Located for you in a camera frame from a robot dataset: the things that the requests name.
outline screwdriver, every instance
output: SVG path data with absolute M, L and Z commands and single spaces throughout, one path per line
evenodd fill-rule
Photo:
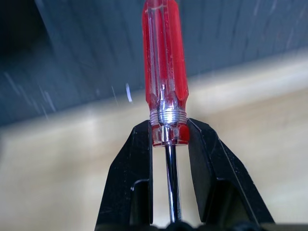
M 179 8 L 175 0 L 146 0 L 142 11 L 145 98 L 153 146 L 165 147 L 170 221 L 181 221 L 176 146 L 188 144 L 188 98 Z

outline metal shaft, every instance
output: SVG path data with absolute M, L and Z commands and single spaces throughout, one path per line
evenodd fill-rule
M 174 223 L 182 220 L 175 145 L 166 146 L 166 163 L 170 221 Z

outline wooden surface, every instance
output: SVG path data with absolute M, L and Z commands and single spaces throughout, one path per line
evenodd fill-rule
M 241 159 L 276 222 L 308 222 L 306 57 L 248 64 L 190 82 L 188 115 L 209 123 Z M 0 230 L 94 230 L 109 166 L 133 126 L 148 118 L 143 93 L 132 98 L 3 128 Z M 183 219 L 197 225 L 188 148 L 177 153 Z M 165 226 L 164 150 L 155 148 L 153 157 L 154 224 Z

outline transparent red plastic handle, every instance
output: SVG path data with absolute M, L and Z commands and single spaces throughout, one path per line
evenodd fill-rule
M 153 145 L 187 144 L 188 86 L 175 0 L 147 0 L 142 12 L 142 30 Z

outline dark gray wall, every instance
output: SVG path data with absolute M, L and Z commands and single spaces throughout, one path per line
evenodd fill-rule
M 142 0 L 24 1 L 1 9 L 0 125 L 143 89 Z M 178 3 L 188 76 L 308 45 L 306 0 Z

